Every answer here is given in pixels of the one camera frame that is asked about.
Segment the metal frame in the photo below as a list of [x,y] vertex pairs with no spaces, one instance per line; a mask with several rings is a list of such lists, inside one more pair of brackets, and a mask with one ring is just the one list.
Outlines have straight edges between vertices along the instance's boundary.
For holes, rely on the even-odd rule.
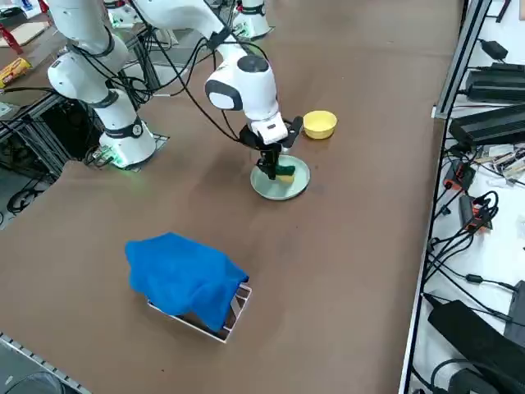
[[71,387],[72,389],[76,390],[80,394],[91,394],[90,391],[88,391],[84,386],[82,386],[80,383],[76,382],[72,378],[70,378],[68,375],[60,371],[58,368],[53,367],[49,362],[44,360],[42,357],[37,356],[35,353],[33,353],[31,350],[23,347],[20,343],[17,341],[14,341],[12,338],[8,337],[6,334],[0,331],[0,341],[3,342],[6,346],[12,348],[13,350],[17,351],[21,355],[27,357],[34,363],[40,365],[42,368],[46,369],[49,373],[51,373],[53,376],[57,377],[62,381],[62,383],[66,384],[67,386]]
[[456,94],[491,3],[492,0],[472,0],[468,7],[463,27],[459,33],[458,45],[454,51],[445,84],[436,105],[434,115],[436,118],[446,119],[452,111]]

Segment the blue cloth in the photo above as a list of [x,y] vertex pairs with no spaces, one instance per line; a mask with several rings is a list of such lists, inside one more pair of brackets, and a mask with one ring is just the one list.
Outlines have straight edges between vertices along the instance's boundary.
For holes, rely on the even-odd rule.
[[195,313],[214,332],[239,284],[248,281],[224,253],[173,233],[127,242],[126,257],[132,289],[165,314]]

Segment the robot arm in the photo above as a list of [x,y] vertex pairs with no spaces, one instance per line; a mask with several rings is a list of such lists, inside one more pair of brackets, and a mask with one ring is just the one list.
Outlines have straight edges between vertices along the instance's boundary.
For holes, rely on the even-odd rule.
[[244,111],[250,129],[264,144],[288,137],[270,64],[246,53],[204,0],[134,0],[134,4],[151,25],[170,30],[197,30],[208,40],[210,48],[221,54],[222,64],[204,86],[216,108]]
[[[128,52],[103,25],[97,1],[49,0],[49,6],[57,28],[66,37],[78,41],[80,48],[118,72]],[[276,100],[273,71],[265,59],[248,54],[204,0],[134,0],[132,5],[159,29],[200,32],[210,49],[216,49],[223,58],[205,85],[210,102],[222,110],[244,111],[248,129],[257,137],[251,146],[281,151],[276,145],[290,141],[290,134]],[[107,89],[104,76],[92,63],[70,52],[49,68],[48,75],[57,91],[86,102],[97,112],[106,128],[101,144],[117,151],[122,161],[119,167],[142,162],[153,154],[153,136],[137,117],[126,93]]]

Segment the electronic component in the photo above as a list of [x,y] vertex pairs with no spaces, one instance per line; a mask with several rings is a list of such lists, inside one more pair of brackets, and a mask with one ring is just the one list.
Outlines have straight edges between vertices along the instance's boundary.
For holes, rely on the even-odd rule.
[[518,291],[513,294],[510,301],[509,317],[517,324],[507,322],[503,335],[512,342],[525,347],[525,282],[519,281],[516,287]]
[[449,394],[470,394],[473,392],[477,394],[499,394],[482,376],[471,369],[463,368],[452,375],[449,381]]
[[484,204],[479,204],[477,199],[470,195],[459,197],[459,216],[461,226],[469,230],[491,229],[492,221],[487,220],[490,213]]
[[443,186],[446,189],[468,191],[474,181],[474,175],[476,170],[461,160],[454,160],[445,175]]
[[[525,383],[525,350],[503,337],[459,300],[441,304],[431,295],[428,322],[467,360],[482,363]],[[493,370],[477,367],[499,394],[517,394],[515,383]]]
[[525,103],[525,73],[522,71],[470,71],[465,91],[481,103]]
[[525,142],[525,105],[457,117],[450,123],[450,134],[470,146]]
[[485,41],[479,39],[482,43],[483,52],[492,57],[494,60],[503,60],[509,54],[509,51],[501,46],[497,41]]

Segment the white robot link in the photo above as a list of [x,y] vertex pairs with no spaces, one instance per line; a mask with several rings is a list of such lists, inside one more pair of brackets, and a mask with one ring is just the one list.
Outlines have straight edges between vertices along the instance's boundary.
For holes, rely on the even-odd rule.
[[[108,75],[98,70],[102,64],[106,71],[117,73],[128,59],[124,42],[103,24],[105,10],[101,2],[48,2],[56,27],[79,48],[60,56],[49,67],[52,86],[68,98],[87,103],[97,113],[105,127],[99,142],[112,149],[116,166],[128,167],[147,160],[156,149],[152,133],[127,94],[109,89]],[[208,40],[210,49],[221,54],[223,62],[208,78],[206,94],[217,108],[244,111],[248,124],[240,133],[241,142],[264,151],[258,166],[275,178],[279,152],[293,144],[302,119],[294,120],[293,131],[283,122],[270,64],[247,53],[204,0],[134,0],[132,4],[150,25],[197,30]]]

